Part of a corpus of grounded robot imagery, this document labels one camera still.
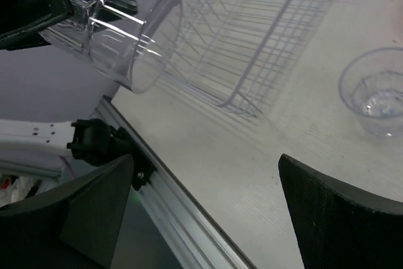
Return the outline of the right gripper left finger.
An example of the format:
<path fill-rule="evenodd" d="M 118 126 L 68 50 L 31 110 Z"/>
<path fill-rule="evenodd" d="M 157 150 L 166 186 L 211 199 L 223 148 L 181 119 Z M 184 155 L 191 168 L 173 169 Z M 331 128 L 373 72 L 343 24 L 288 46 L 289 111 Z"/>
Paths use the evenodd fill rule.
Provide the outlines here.
<path fill-rule="evenodd" d="M 122 156 L 1 207 L 1 268 L 110 268 L 133 169 Z"/>

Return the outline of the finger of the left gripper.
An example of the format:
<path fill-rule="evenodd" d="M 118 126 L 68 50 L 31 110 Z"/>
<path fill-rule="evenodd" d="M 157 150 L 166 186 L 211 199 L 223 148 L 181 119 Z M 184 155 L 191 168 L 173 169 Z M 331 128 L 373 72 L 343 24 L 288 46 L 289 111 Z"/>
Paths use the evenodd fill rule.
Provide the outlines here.
<path fill-rule="evenodd" d="M 136 0 L 103 0 L 103 11 L 116 16 L 135 16 L 138 13 Z"/>
<path fill-rule="evenodd" d="M 1 0 L 1 50 L 46 46 L 40 32 L 72 15 L 70 0 Z"/>

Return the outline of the clear glass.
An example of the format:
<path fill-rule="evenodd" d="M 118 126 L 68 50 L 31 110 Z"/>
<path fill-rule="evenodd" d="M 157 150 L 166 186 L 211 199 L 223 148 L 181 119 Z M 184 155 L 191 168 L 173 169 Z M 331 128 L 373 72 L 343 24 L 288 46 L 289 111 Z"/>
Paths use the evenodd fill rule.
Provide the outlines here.
<path fill-rule="evenodd" d="M 146 92 L 167 66 L 181 28 L 182 0 L 136 0 L 135 16 L 103 11 L 103 0 L 70 0 L 73 15 L 40 32 L 134 93 Z"/>
<path fill-rule="evenodd" d="M 342 71 L 338 90 L 364 130 L 386 138 L 402 135 L 401 47 L 381 47 L 354 58 Z"/>

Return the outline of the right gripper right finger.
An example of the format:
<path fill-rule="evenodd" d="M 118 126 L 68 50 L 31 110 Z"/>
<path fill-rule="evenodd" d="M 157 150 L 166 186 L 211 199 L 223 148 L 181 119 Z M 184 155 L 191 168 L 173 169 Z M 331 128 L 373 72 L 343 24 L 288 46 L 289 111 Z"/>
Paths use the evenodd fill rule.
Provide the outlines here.
<path fill-rule="evenodd" d="M 402 268 L 402 202 L 286 154 L 278 169 L 305 268 Z"/>

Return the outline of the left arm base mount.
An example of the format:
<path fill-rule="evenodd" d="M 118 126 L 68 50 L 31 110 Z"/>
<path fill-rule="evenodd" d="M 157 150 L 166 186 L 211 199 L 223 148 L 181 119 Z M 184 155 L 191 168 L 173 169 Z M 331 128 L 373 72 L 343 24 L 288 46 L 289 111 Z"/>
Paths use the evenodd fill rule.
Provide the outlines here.
<path fill-rule="evenodd" d="M 125 128 L 120 127 L 117 132 L 125 141 L 130 143 L 130 155 L 134 166 L 132 187 L 135 191 L 139 191 L 143 186 L 150 183 L 150 178 L 157 168 Z"/>

